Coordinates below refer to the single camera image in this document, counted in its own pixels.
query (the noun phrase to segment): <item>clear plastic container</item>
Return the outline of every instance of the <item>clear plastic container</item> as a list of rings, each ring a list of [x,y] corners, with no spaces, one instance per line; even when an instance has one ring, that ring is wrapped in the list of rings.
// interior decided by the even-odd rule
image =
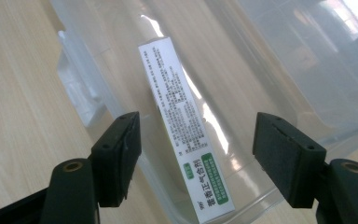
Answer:
[[[282,199],[252,155],[258,111],[290,121],[329,160],[358,148],[358,0],[50,1],[79,116],[92,125],[106,108],[140,111],[139,165],[173,223],[197,217],[138,51],[153,38],[172,39],[233,198],[216,223],[250,222]]]

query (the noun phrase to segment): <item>wooden surface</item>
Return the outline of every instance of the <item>wooden surface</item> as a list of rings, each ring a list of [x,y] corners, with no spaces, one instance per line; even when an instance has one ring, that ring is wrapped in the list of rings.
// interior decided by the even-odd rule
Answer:
[[[85,129],[56,74],[62,29],[47,0],[0,0],[0,208],[48,185],[54,166],[87,157],[98,129]],[[358,150],[350,156],[358,161]],[[103,209],[102,223],[168,223],[139,168],[129,199]],[[255,223],[315,223],[287,203]]]

